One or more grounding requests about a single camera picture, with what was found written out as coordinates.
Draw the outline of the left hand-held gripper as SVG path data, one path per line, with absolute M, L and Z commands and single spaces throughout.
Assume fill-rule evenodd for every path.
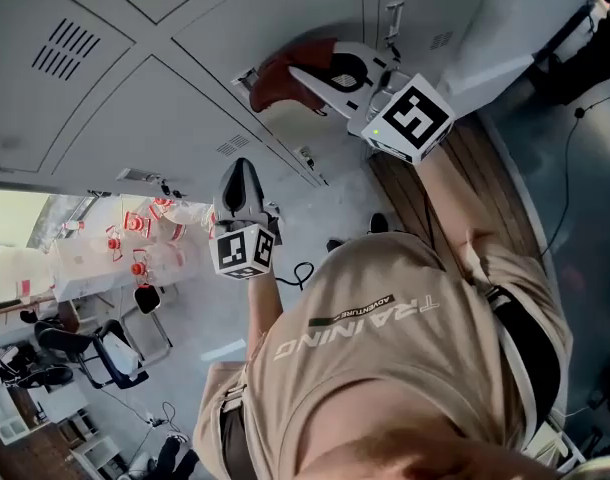
M 215 272 L 234 280 L 268 274 L 274 248 L 281 244 L 279 217 L 264 210 L 264 193 L 253 163 L 243 158 L 245 202 L 251 215 L 237 216 L 241 207 L 241 167 L 235 160 L 221 178 L 214 197 L 209 248 Z

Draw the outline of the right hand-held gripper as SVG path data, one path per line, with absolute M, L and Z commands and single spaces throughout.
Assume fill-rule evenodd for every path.
M 336 42 L 330 70 L 290 66 L 289 72 L 347 118 L 350 133 L 380 152 L 418 164 L 449 133 L 455 114 L 421 74 L 386 67 L 364 43 Z

